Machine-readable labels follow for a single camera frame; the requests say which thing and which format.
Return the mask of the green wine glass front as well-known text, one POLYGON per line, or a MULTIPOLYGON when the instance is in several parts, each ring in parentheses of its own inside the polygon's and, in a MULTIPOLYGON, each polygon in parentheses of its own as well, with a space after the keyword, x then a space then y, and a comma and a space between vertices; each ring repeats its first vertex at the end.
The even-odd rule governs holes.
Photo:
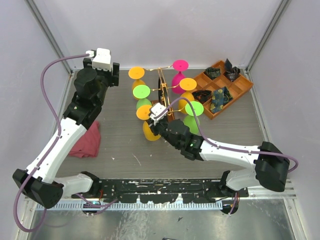
POLYGON ((198 116, 204 113, 204 106, 198 101, 191 101, 190 104, 187 103, 185 105, 185 112, 187 116, 183 119, 183 123, 185 126, 189 127, 189 131, 192 134, 198 134, 199 128, 196 120, 199 121, 198 116))

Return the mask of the green wine glass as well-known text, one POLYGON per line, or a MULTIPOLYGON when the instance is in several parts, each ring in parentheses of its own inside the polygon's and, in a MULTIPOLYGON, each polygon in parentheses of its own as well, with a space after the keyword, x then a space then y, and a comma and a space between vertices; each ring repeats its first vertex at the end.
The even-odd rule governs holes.
POLYGON ((132 94, 136 99, 138 99, 136 103, 136 110, 138 110, 140 107, 144 105, 152 105, 151 101, 148 100, 148 96, 150 95, 150 93, 151 89, 144 84, 138 85, 133 89, 132 94))
POLYGON ((187 116, 183 119, 183 123, 185 126, 189 127, 189 131, 192 134, 198 134, 199 128, 196 120, 199 121, 198 116, 204 113, 204 106, 198 101, 191 101, 190 104, 187 103, 185 105, 185 112, 187 116))

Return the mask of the pink wine glass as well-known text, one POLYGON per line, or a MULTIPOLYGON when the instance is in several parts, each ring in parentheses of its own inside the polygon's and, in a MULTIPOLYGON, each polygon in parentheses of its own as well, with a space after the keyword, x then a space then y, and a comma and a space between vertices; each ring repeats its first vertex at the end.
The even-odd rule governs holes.
POLYGON ((189 63, 186 60, 178 59, 173 62, 172 67, 174 70, 177 71, 177 74, 172 78, 171 81, 171 90, 175 94, 183 94, 185 90, 183 90, 180 87, 180 81, 185 78, 185 75, 183 74, 184 71, 186 71, 189 67, 189 63))

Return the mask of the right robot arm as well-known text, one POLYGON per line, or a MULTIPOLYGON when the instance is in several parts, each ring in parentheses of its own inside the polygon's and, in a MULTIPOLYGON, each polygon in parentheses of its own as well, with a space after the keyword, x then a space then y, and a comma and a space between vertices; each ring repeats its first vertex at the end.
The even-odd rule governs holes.
POLYGON ((219 183, 219 191, 225 197, 247 188, 262 186, 273 192, 285 190, 290 161, 271 142, 244 146, 217 142, 190 132, 181 120, 166 118, 146 121, 153 134, 161 136, 186 159, 217 161, 242 167, 226 170, 219 183))

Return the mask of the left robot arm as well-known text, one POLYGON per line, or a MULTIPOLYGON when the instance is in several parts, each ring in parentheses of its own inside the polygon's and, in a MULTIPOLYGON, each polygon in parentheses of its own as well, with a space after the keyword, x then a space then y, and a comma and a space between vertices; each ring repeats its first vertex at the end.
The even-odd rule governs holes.
POLYGON ((25 170, 13 173, 13 180, 26 197, 51 209, 64 197, 80 193, 88 198, 99 195, 100 179, 92 173, 83 171, 63 178, 57 178, 56 174, 72 147, 102 111, 107 89, 118 86, 119 67, 109 55, 83 59, 83 69, 74 81, 76 91, 58 121, 57 133, 25 170))

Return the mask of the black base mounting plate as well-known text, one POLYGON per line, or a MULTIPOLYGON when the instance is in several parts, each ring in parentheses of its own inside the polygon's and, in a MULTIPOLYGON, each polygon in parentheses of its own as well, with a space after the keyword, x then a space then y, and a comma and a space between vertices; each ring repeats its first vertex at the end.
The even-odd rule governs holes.
POLYGON ((87 200, 101 198, 109 203, 118 199, 125 204, 174 203, 178 198, 182 198, 184 204, 202 204, 234 196, 232 193, 223 193, 219 185, 219 180, 210 178, 101 179, 94 193, 81 195, 87 200))

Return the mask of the blue floral folded tie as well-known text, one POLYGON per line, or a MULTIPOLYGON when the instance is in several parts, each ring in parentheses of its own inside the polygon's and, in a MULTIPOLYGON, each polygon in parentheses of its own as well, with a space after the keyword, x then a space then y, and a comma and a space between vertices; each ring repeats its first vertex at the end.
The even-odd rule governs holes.
POLYGON ((210 112, 215 114, 222 111, 224 106, 232 100, 233 96, 226 86, 213 91, 209 108, 210 112))

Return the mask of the red cloth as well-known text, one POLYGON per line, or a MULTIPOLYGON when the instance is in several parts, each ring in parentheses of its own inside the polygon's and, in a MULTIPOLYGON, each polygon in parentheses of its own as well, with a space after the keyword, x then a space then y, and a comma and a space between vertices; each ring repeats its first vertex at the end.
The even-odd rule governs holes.
POLYGON ((95 158, 101 144, 100 122, 95 120, 85 134, 72 147, 68 156, 77 158, 95 158))

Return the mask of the dark green folded tie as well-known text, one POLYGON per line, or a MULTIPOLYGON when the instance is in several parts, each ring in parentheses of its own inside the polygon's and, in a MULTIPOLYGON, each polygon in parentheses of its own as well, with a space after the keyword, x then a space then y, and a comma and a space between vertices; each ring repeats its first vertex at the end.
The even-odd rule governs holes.
POLYGON ((208 67, 205 69, 204 74, 211 80, 214 80, 221 75, 221 70, 216 67, 208 67))

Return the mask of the black patterned folded tie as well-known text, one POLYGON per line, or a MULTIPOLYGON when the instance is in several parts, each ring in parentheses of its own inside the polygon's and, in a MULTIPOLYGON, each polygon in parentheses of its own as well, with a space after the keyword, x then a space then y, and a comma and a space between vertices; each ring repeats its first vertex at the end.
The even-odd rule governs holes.
POLYGON ((231 82, 234 82, 240 76, 240 69, 233 66, 228 58, 224 62, 224 70, 225 77, 231 82))

